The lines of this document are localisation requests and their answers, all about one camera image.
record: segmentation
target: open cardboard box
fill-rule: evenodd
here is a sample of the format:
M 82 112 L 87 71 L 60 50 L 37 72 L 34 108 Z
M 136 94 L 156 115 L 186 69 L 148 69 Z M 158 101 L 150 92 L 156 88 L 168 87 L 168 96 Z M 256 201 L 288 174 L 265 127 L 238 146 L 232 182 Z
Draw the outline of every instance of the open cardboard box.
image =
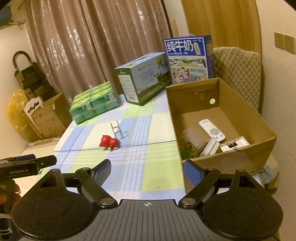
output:
M 32 119 L 46 139 L 61 137 L 72 122 L 70 105 L 64 94 L 58 94 L 32 113 Z
M 222 173 L 233 174 L 237 169 L 245 169 L 252 175 L 260 172 L 274 147 L 276 135 L 258 112 L 222 79 L 172 85 L 166 87 L 166 92 L 180 153 L 185 149 L 182 131 L 191 127 L 201 137 L 208 138 L 199 121 L 209 119 L 225 134 L 222 143 L 243 136 L 250 145 L 192 161 L 204 169 L 216 168 Z M 184 182 L 185 191 L 192 190 L 186 176 Z

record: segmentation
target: white device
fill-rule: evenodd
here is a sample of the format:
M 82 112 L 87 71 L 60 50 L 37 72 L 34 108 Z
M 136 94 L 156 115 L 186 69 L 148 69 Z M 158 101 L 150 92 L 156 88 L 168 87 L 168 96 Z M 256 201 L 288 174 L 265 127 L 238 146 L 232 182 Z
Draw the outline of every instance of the white device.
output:
M 207 146 L 204 148 L 204 150 L 200 154 L 200 157 L 214 155 L 217 152 L 219 146 L 220 146 L 220 143 L 217 142 L 217 139 L 215 137 L 212 137 L 209 143 L 207 144 Z
M 248 145 L 250 145 L 250 143 L 244 137 L 239 137 L 237 139 L 234 139 L 232 141 L 229 141 L 220 145 L 220 149 L 224 152 L 224 151 L 229 151 L 229 150 L 237 149 L 237 148 L 248 146 Z
M 201 120 L 199 125 L 210 137 L 216 138 L 218 142 L 225 140 L 225 135 L 209 119 Z

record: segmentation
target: red toy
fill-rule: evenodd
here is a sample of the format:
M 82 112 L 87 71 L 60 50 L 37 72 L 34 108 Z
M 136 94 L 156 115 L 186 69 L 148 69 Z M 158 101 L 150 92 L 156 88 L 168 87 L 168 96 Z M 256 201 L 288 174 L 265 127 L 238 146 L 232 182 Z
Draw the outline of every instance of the red toy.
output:
M 100 147 L 105 147 L 110 150 L 117 150 L 119 148 L 120 142 L 116 138 L 112 138 L 111 136 L 103 135 L 100 143 Z

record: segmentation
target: cardboard box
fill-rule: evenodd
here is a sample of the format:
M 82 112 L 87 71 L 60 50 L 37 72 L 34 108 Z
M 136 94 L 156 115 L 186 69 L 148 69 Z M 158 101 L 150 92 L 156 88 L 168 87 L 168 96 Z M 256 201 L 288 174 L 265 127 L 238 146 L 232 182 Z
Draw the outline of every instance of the cardboard box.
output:
M 117 107 L 117 96 L 108 81 L 76 95 L 69 111 L 79 124 Z
M 174 84 L 216 77 L 210 35 L 177 37 L 164 41 Z
M 61 137 L 72 122 L 70 105 L 63 94 L 58 94 L 43 103 L 32 114 L 40 132 L 45 138 Z
M 209 119 L 225 134 L 224 142 L 243 136 L 250 145 L 193 158 L 192 161 L 204 169 L 216 168 L 230 174 L 237 169 L 245 169 L 254 175 L 264 167 L 276 142 L 276 135 L 258 112 L 222 79 L 172 85 L 166 91 L 180 153 L 185 148 L 182 131 L 194 128 L 201 137 L 208 138 L 199 121 Z M 186 177 L 184 181 L 188 192 L 193 185 Z
M 127 102 L 143 106 L 172 84 L 165 53 L 149 53 L 115 69 Z

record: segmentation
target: wall socket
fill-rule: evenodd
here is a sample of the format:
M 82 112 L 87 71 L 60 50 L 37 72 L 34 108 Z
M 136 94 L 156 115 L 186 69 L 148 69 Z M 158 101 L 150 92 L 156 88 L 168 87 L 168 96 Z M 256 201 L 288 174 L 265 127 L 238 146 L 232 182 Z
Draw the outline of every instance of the wall socket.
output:
M 285 49 L 284 35 L 280 33 L 274 33 L 274 43 L 277 48 Z
M 295 47 L 295 38 L 289 35 L 284 35 L 284 44 L 285 44 L 285 50 L 295 54 L 296 53 L 296 47 Z

